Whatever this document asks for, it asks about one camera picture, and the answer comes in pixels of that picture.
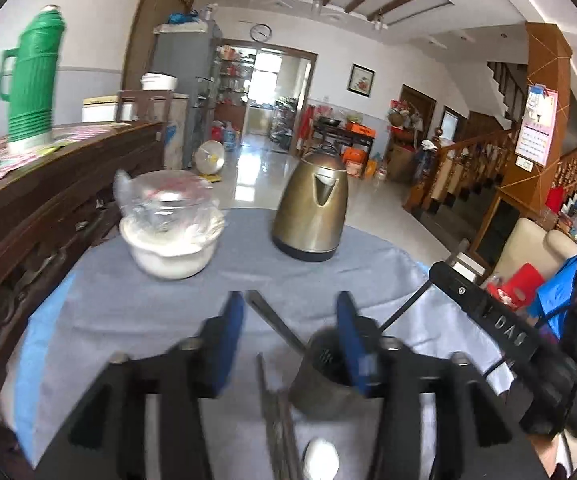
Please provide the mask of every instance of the kettle base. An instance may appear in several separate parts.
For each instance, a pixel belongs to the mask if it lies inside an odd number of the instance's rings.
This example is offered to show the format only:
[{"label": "kettle base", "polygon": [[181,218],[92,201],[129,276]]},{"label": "kettle base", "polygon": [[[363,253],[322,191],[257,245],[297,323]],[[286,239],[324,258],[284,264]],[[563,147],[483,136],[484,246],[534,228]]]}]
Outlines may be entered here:
[{"label": "kettle base", "polygon": [[301,249],[296,249],[290,245],[286,245],[283,241],[275,236],[273,236],[272,239],[275,247],[277,247],[280,251],[288,254],[288,256],[295,258],[296,260],[302,260],[303,262],[325,262],[326,260],[330,260],[333,257],[333,254],[335,254],[335,251],[337,251],[337,247],[331,249],[330,251],[324,251],[321,253],[302,251]]}]

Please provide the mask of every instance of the picture frame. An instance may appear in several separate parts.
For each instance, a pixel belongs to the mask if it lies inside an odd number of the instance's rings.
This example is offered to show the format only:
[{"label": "picture frame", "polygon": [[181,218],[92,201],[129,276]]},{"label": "picture frame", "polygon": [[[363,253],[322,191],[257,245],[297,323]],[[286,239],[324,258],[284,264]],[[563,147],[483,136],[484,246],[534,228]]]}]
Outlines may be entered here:
[{"label": "picture frame", "polygon": [[375,70],[370,70],[365,66],[353,63],[353,67],[350,70],[347,90],[355,94],[363,95],[364,97],[370,97],[374,79]]}]

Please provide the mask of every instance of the wooden pillar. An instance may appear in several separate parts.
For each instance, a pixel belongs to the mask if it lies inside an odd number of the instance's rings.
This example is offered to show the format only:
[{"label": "wooden pillar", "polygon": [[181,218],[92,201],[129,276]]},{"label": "wooden pillar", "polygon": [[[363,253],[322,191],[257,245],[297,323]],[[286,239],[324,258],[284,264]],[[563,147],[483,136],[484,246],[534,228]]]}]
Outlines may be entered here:
[{"label": "wooden pillar", "polygon": [[518,167],[517,155],[514,153],[511,155],[504,180],[471,246],[472,253],[476,253],[481,240],[488,231],[500,200],[519,209],[521,216],[536,218],[541,214],[555,178],[561,155],[561,144],[566,135],[571,99],[571,47],[559,27],[552,23],[526,23],[526,30],[528,32],[527,84],[542,84],[558,93],[551,149],[546,165],[542,167],[534,164],[530,172]]}]

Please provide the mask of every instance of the beige armchair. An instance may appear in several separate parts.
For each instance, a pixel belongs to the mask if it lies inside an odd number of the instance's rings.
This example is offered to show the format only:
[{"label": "beige armchair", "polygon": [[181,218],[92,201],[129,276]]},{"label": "beige armchair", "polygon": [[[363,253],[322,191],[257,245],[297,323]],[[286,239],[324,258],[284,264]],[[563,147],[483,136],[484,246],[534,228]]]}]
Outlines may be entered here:
[{"label": "beige armchair", "polygon": [[528,218],[520,218],[506,240],[493,270],[507,280],[524,264],[531,264],[545,280],[555,275],[562,264],[577,255],[577,244],[564,233],[545,231]]}]

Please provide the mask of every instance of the screw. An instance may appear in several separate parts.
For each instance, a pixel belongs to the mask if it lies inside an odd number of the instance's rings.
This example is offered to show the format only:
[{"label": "screw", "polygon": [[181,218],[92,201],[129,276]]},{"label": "screw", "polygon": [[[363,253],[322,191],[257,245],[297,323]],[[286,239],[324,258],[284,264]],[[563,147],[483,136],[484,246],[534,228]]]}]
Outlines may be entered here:
[{"label": "screw", "polygon": [[113,352],[113,355],[110,356],[108,362],[112,365],[121,365],[122,363],[125,363],[129,360],[130,357],[128,357],[128,354],[124,352]]},{"label": "screw", "polygon": [[199,337],[188,337],[180,343],[181,350],[197,350],[202,346],[202,340]]},{"label": "screw", "polygon": [[466,366],[471,363],[470,358],[464,352],[455,352],[453,355],[450,356],[450,360],[454,362],[456,365]]},{"label": "screw", "polygon": [[404,343],[398,337],[382,337],[381,340],[382,348],[384,350],[401,350]]}]

